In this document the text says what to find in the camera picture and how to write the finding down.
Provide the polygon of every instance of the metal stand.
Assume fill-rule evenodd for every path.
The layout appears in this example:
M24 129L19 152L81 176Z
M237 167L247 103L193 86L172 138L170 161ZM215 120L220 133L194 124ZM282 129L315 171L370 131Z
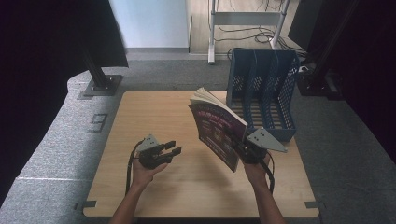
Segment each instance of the metal stand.
M280 12L216 12L216 0L212 0L210 13L210 38L208 50L209 64L215 63L215 25L265 25L275 26L274 38L270 41L271 48L277 49L277 40L286 18L290 0L286 0Z
M318 63L313 72L302 72L297 81L300 94L303 96L327 96L329 100L342 100L341 87L337 84L338 75L330 71L329 56L337 44L340 34L344 31L359 0L349 3L343 20L332 33L329 43L318 58Z
M102 68L97 66L85 45L83 37L78 30L70 29L70 32L76 37L79 47L83 54L83 60L88 70L91 73L92 80L88 84L87 89L81 93L78 99L91 99L93 96L112 96L115 94L119 86L122 75L109 75L106 76Z

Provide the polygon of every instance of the gray floor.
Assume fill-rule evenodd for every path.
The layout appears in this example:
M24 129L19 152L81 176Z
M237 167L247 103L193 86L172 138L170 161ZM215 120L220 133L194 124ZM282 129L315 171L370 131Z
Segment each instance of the gray floor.
M227 88L230 62L183 52L130 52L130 68L105 68L123 75L112 97L78 100L88 72L69 80L56 120L15 180L1 210L1 223L107 223L82 214L112 122L125 91L195 91ZM396 167L344 101L303 97L294 91L291 113L304 166L320 209L316 218L289 223L396 223ZM107 114L101 132L92 123ZM256 219L139 220L140 223L258 223Z

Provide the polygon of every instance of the person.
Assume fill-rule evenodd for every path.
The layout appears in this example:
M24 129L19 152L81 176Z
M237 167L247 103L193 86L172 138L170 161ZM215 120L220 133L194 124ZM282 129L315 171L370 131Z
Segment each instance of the person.
M264 158L266 164L269 162L269 156ZM145 168L138 159L133 162L133 180L128 193L120 203L110 224L132 223L134 211L136 210L138 200L145 190L146 186L153 180L154 176L166 168L168 164L164 163L157 168L150 170ZM256 196L256 203L259 210L260 223L263 224L283 224L285 219L276 205L274 197L268 189L266 173L259 164L245 164L245 173L247 179L253 187Z

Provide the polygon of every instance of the white wall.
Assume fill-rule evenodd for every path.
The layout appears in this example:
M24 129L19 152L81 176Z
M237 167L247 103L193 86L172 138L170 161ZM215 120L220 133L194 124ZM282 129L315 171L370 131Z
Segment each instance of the white wall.
M125 48L187 48L186 0L109 0Z

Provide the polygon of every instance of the plastic desk organizer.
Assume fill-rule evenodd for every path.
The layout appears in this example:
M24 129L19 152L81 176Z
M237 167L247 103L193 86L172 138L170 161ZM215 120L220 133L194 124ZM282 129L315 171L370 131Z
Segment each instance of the plastic desk organizer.
M294 50L236 49L227 106L254 131L265 128L280 142L294 136L290 102L300 60Z

